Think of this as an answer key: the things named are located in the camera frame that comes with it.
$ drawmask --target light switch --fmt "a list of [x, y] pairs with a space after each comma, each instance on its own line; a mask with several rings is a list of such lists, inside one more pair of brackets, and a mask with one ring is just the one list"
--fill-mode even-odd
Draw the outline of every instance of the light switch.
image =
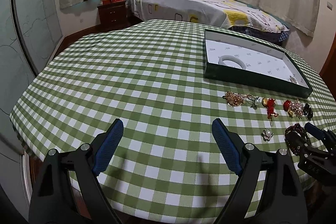
[[332, 5], [330, 2], [327, 2], [327, 7], [328, 7], [330, 10], [333, 10], [333, 5]]

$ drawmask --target silver bolt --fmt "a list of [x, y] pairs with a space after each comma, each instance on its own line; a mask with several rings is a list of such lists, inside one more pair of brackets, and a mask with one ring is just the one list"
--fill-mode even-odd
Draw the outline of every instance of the silver bolt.
[[287, 151], [285, 150], [285, 149], [279, 149], [279, 153], [281, 154], [281, 155], [287, 155]]
[[247, 143], [247, 144], [245, 144], [245, 148], [247, 150], [253, 150], [254, 149], [254, 145], [252, 143]]
[[56, 149], [50, 149], [49, 152], [48, 152], [49, 156], [53, 156], [55, 154], [56, 154]]
[[83, 151], [86, 151], [86, 150], [88, 150], [89, 148], [90, 148], [90, 145], [89, 145], [88, 143], [84, 143], [84, 144], [81, 145], [81, 149], [82, 149]]

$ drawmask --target tablecloth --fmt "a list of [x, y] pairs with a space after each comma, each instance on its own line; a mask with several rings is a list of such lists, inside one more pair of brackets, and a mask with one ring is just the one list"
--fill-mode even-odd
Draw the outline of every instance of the tablecloth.
[[[212, 223], [237, 180], [213, 139], [212, 121], [220, 117], [244, 142], [276, 151], [287, 148], [285, 128], [297, 122], [303, 126], [307, 120], [291, 119], [282, 109], [283, 101], [294, 97], [205, 79], [205, 28], [232, 33], [195, 23], [151, 20], [87, 35], [46, 66], [10, 118], [41, 160], [51, 148], [71, 151], [90, 143], [120, 118], [124, 136], [109, 167], [98, 176], [111, 206], [155, 221]], [[336, 103], [328, 88], [302, 58], [288, 54], [314, 89], [301, 100], [314, 110], [312, 123], [336, 129]], [[228, 90], [276, 99], [279, 116], [270, 125], [263, 107], [228, 106], [222, 98]], [[261, 137], [264, 128], [274, 133], [270, 142]], [[311, 140], [324, 149], [320, 141]], [[297, 169], [298, 157], [293, 156], [293, 162]], [[312, 178], [297, 172], [307, 188]], [[75, 175], [71, 177], [79, 189]], [[248, 215], [255, 213], [264, 179], [265, 172], [260, 172]]]

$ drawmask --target nightstand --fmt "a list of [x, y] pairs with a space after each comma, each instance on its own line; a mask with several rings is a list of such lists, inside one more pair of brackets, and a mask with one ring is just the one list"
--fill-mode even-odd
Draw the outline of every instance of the nightstand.
[[125, 1], [98, 6], [100, 25], [104, 31], [127, 28]]

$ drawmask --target blue gripper pad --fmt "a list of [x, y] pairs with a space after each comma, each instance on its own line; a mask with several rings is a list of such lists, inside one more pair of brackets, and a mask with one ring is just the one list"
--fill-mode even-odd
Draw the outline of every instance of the blue gripper pad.
[[217, 120], [212, 122], [212, 135], [223, 155], [227, 167], [232, 172], [235, 172], [236, 175], [241, 175], [243, 169], [240, 165], [240, 155], [235, 145], [231, 142], [230, 137]]
[[112, 156], [123, 137], [124, 124], [121, 120], [119, 120], [114, 127], [109, 130], [110, 132], [108, 132], [108, 136], [98, 149], [94, 159], [94, 167], [92, 171], [96, 176], [98, 176], [100, 172], [104, 172], [109, 165]]
[[305, 130], [310, 133], [312, 136], [314, 136], [315, 138], [317, 138], [319, 141], [320, 140], [324, 140], [325, 139], [325, 131], [319, 129], [318, 127], [314, 126], [313, 124], [311, 124], [310, 122], [307, 122], [304, 125]]

